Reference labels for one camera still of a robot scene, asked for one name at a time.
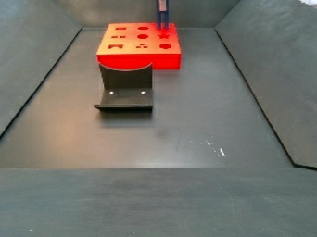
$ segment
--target red block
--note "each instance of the red block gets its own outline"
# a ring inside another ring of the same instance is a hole
[[[98,62],[115,69],[180,68],[180,45],[175,25],[156,29],[156,23],[110,24],[96,52]]]

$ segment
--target black holder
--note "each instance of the black holder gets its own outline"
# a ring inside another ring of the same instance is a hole
[[[111,69],[99,64],[104,93],[99,110],[152,109],[152,64],[140,69]]]

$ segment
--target shaped hole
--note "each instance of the shaped hole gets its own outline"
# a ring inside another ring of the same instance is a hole
[[[139,35],[138,35],[138,38],[139,38],[139,39],[146,39],[146,38],[148,38],[148,35],[147,35],[147,34],[139,34]]]
[[[172,46],[170,44],[160,44],[159,45],[159,48],[163,48],[163,49],[168,49],[171,48]]]
[[[148,30],[148,27],[140,26],[138,29],[139,29],[139,30]]]
[[[110,44],[108,45],[108,49],[111,49],[111,48],[123,48],[123,47],[124,47],[123,44]]]

